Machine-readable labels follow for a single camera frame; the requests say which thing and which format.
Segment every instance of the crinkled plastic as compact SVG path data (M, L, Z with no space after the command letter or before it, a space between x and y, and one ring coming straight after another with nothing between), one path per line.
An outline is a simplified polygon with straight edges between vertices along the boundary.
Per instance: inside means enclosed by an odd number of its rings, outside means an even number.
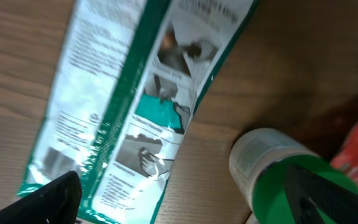
M17 193L69 170L85 223L153 223L196 108L253 0L77 0Z

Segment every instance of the printed photo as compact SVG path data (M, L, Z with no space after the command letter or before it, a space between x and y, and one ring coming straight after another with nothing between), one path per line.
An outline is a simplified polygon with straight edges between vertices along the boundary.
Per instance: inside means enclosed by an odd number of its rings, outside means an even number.
M173 160L161 159L158 154L162 141L144 134L127 135L122 143L116 162L153 180L168 178Z
M76 171L81 176L81 166L76 161L62 152L49 147L48 153L43 161L41 173L50 180L54 180L68 171Z
M189 90L156 74L150 74L135 114L184 134L190 121Z
M190 29L189 24L172 20L157 56L160 63L198 80L210 66L219 46L208 37L195 34L195 30L196 27Z

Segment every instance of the black plastic piece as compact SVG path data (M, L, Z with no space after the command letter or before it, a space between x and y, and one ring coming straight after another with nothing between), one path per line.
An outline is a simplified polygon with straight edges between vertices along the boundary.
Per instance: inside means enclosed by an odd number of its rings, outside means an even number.
M81 182L69 171L0 210L0 224L72 224L81 202Z
M300 166L288 168L284 191L297 224L324 223L317 209L336 223L358 223L358 195Z

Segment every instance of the wood grain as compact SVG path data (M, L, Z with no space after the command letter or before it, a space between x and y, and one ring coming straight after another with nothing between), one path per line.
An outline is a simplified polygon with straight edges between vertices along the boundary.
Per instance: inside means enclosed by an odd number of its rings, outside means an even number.
M72 0L0 0L0 209L43 116ZM244 131L281 129L332 157L358 119L358 1L263 0L202 101L157 223L244 223L228 170Z

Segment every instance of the teal printed area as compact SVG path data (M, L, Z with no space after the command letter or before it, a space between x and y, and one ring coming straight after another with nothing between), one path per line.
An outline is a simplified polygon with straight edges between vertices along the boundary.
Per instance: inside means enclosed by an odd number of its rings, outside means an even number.
M183 129L179 114L174 109L174 102L160 101L155 96L142 95L135 114L139 115L159 126L172 129Z

